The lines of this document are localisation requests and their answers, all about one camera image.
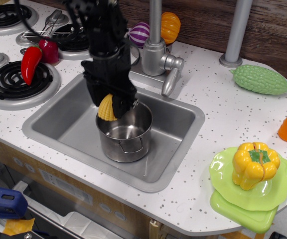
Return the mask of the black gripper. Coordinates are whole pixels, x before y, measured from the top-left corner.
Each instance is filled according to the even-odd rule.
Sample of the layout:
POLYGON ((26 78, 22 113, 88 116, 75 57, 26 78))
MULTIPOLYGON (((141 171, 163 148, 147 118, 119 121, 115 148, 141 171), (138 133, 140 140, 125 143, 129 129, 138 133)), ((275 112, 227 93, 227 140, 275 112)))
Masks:
POLYGON ((93 103, 98 107, 106 95, 112 94, 114 116, 121 119, 133 107, 137 93, 129 79, 130 50, 123 48, 110 59, 84 60, 81 65, 93 103))

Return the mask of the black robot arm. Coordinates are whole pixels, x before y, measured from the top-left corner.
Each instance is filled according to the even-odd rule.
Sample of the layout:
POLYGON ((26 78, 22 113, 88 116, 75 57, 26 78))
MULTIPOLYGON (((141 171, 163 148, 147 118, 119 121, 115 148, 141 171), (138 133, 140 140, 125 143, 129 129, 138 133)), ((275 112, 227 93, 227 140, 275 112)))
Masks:
POLYGON ((127 20, 116 0, 66 0, 75 27, 82 25, 92 61, 82 61, 87 88, 96 106, 112 95, 115 118, 136 105, 137 90, 129 79, 131 42, 125 37, 127 20))

